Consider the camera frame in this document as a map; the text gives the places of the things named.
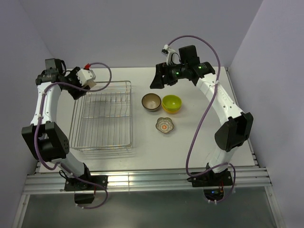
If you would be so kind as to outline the dark patterned ceramic bowl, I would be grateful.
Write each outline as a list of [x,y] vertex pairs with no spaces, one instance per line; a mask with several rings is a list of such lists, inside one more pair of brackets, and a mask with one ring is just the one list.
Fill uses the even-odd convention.
[[146,111],[156,112],[159,110],[162,100],[157,94],[148,93],[142,97],[141,103]]

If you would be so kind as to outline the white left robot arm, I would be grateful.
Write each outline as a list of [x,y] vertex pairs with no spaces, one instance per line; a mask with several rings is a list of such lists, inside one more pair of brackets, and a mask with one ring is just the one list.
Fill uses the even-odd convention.
[[71,153],[67,136],[56,123],[57,106],[63,90],[75,100],[84,96],[95,75],[89,65],[67,73],[63,60],[50,58],[45,64],[45,70],[35,80],[38,99],[33,119],[22,128],[21,135],[34,158],[46,169],[53,171],[59,167],[70,182],[86,190],[92,186],[93,178],[88,167]]

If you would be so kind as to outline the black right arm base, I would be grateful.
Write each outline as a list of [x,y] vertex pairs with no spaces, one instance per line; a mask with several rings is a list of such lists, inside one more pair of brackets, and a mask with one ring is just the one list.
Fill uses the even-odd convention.
[[189,177],[187,181],[194,188],[203,188],[208,203],[217,204],[234,192],[235,177],[228,169],[220,173],[207,172],[198,177]]

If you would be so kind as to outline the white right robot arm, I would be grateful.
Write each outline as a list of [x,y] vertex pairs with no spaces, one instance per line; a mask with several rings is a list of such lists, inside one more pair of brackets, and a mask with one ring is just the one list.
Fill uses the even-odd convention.
[[162,53],[166,62],[156,65],[156,73],[150,89],[163,89],[173,86],[180,79],[191,81],[208,99],[208,109],[213,108],[221,127],[214,139],[216,149],[207,163],[206,181],[216,185],[222,179],[235,150],[248,140],[253,124],[251,113],[244,113],[219,82],[214,68],[209,62],[201,62],[194,45],[179,48],[180,62],[173,62],[176,51],[165,45]]

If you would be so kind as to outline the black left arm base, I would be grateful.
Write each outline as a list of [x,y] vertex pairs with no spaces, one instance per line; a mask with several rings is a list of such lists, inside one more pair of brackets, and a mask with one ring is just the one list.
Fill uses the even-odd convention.
[[75,178],[65,177],[66,183],[64,191],[72,191],[74,193],[74,202],[77,205],[87,206],[91,204],[95,199],[97,190],[104,190],[107,188],[108,176],[107,175],[93,175],[90,177],[88,184],[83,183]]

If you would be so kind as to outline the lime green plastic bowl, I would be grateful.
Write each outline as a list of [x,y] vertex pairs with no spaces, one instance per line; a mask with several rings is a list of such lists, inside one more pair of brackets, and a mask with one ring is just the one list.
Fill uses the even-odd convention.
[[162,99],[162,106],[168,111],[176,111],[181,108],[182,101],[176,95],[166,95]]

